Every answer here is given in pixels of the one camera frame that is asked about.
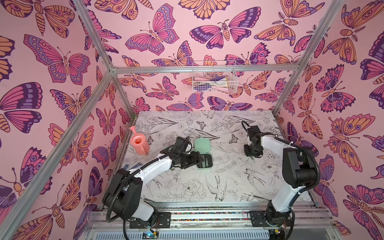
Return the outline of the green case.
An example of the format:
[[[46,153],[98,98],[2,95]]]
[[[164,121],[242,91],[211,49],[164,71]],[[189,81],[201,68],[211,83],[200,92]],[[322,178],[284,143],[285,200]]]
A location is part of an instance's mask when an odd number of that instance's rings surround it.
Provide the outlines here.
[[[213,167],[213,157],[210,153],[211,142],[208,138],[197,138],[194,141],[195,151],[201,155],[201,160],[197,164],[197,168],[200,170],[210,169]]]

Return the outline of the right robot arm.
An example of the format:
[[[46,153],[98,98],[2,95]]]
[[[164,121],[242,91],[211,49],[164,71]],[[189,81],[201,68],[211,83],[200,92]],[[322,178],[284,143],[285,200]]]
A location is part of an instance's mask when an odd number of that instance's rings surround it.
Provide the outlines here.
[[[310,147],[301,147],[271,133],[261,132],[258,126],[241,122],[247,133],[248,143],[244,153],[248,157],[261,158],[264,150],[282,157],[282,176],[285,183],[278,194],[269,201],[266,214],[271,221],[293,214],[292,207],[304,192],[315,188],[320,182],[320,167]]]

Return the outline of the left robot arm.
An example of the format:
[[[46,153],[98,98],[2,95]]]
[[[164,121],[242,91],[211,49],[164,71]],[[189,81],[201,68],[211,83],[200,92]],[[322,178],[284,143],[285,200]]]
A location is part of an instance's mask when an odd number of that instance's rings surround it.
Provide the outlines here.
[[[152,226],[157,221],[158,210],[142,198],[143,187],[172,168],[187,169],[203,159],[189,137],[178,137],[148,163],[130,170],[119,169],[103,196],[102,202],[108,208],[106,221],[138,219]]]

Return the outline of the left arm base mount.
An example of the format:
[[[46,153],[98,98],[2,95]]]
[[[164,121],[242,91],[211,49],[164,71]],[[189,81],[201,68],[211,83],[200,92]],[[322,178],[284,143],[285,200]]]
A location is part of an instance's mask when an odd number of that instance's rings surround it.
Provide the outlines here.
[[[132,220],[130,222],[130,229],[169,229],[171,225],[171,215],[171,212],[155,212],[147,221],[141,219]]]

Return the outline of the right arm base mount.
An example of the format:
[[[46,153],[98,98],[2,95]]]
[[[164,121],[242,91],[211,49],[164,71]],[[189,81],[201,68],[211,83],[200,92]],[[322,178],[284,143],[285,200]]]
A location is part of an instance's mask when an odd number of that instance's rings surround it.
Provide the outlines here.
[[[295,212],[249,211],[247,218],[251,221],[253,227],[283,228],[291,227],[294,224]]]

